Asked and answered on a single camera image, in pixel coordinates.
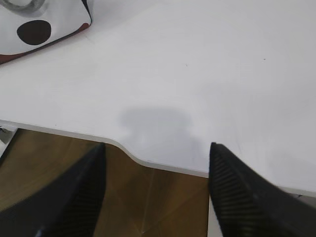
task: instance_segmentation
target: white desk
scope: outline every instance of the white desk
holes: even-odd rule
[[[316,194],[316,1],[95,0],[93,26],[0,67],[0,123],[208,175],[225,144]]]

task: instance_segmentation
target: bag handle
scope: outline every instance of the bag handle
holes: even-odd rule
[[[0,4],[7,8],[8,10],[20,13],[32,13],[37,11],[43,6],[45,0],[32,0],[29,4],[25,6],[15,5],[9,0],[0,0]]]

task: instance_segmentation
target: floor tile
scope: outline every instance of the floor tile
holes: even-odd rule
[[[140,233],[115,192],[106,191],[94,237],[139,237]]]
[[[160,234],[164,237],[197,237],[207,232],[208,189],[196,193],[177,210],[160,221]]]
[[[117,192],[129,215],[133,217],[137,229],[141,232],[152,169],[137,164],[114,146],[107,146],[107,162],[108,182]]]
[[[207,187],[207,182],[207,179],[201,177],[154,170],[144,231]]]
[[[158,225],[143,233],[141,237],[162,237],[159,233]]]

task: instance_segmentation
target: polka dot bag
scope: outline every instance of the polka dot bag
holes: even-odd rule
[[[88,0],[0,0],[0,64],[91,25]]]

